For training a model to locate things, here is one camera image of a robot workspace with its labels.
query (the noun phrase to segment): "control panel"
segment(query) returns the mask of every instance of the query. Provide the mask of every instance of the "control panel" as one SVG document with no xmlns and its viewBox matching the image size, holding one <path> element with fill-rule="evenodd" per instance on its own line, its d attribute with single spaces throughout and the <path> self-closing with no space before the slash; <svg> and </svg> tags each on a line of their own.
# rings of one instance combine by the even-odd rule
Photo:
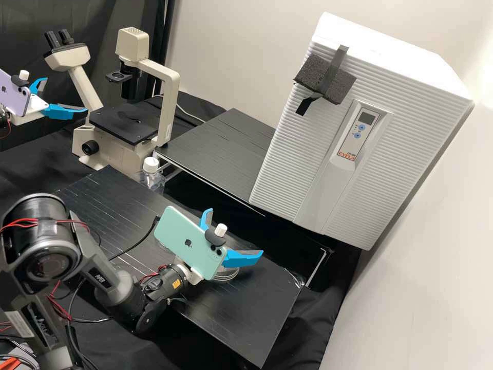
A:
<svg viewBox="0 0 493 370">
<path fill-rule="evenodd" d="M 361 107 L 337 155 L 354 162 L 379 117 L 379 112 Z"/>
</svg>

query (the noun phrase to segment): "black backdrop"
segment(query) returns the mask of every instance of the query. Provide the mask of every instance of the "black backdrop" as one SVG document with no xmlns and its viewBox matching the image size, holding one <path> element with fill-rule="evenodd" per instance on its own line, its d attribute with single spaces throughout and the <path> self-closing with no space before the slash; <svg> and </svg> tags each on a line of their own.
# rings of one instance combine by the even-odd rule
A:
<svg viewBox="0 0 493 370">
<path fill-rule="evenodd" d="M 0 0 L 0 68 L 9 74 L 30 72 L 29 81 L 48 77 L 44 99 L 48 103 L 82 106 L 68 73 L 52 71 L 43 59 L 48 51 L 44 32 L 67 28 L 75 42 L 85 43 L 91 54 L 84 69 L 103 104 L 121 101 L 119 85 L 109 86 L 104 75 L 119 68 L 115 55 L 117 31 L 134 26 L 150 36 L 150 58 L 159 61 L 164 26 L 164 0 Z M 147 77 L 141 78 L 144 98 Z M 43 118 L 13 127 L 0 140 L 0 151 L 57 131 L 67 121 Z"/>
</svg>

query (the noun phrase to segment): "microscope stage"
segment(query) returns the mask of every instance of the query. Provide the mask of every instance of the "microscope stage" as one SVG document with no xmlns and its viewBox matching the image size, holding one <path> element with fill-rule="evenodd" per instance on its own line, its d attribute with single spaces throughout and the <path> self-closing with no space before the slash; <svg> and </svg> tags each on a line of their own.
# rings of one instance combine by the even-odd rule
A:
<svg viewBox="0 0 493 370">
<path fill-rule="evenodd" d="M 91 112 L 90 122 L 113 136 L 137 145 L 158 133 L 160 110 L 142 101 L 123 103 L 116 107 L 102 107 Z"/>
</svg>

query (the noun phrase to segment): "display screen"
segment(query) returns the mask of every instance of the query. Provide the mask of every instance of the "display screen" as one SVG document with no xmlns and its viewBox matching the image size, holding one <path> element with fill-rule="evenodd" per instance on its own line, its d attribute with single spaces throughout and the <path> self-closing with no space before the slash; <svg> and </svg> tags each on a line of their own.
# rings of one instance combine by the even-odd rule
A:
<svg viewBox="0 0 493 370">
<path fill-rule="evenodd" d="M 361 112 L 359 118 L 358 118 L 358 121 L 359 122 L 362 122 L 362 123 L 365 123 L 367 125 L 371 125 L 373 123 L 373 120 L 375 119 L 375 116 L 369 114 L 369 113 L 366 113 L 366 112 Z"/>
</svg>

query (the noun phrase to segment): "ribbed panel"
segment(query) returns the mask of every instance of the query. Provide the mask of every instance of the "ribbed panel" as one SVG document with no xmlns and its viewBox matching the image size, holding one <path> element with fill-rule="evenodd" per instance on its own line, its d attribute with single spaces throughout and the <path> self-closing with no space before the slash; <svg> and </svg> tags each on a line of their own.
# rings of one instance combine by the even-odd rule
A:
<svg viewBox="0 0 493 370">
<path fill-rule="evenodd" d="M 311 53 L 331 60 L 334 50 L 311 43 L 306 57 Z M 295 111 L 311 92 L 293 87 L 250 202 L 293 220 L 353 99 L 381 107 L 394 117 L 325 228 L 329 236 L 369 249 L 472 102 L 349 55 L 342 68 L 357 80 L 341 105 L 318 99 L 302 117 Z"/>
</svg>

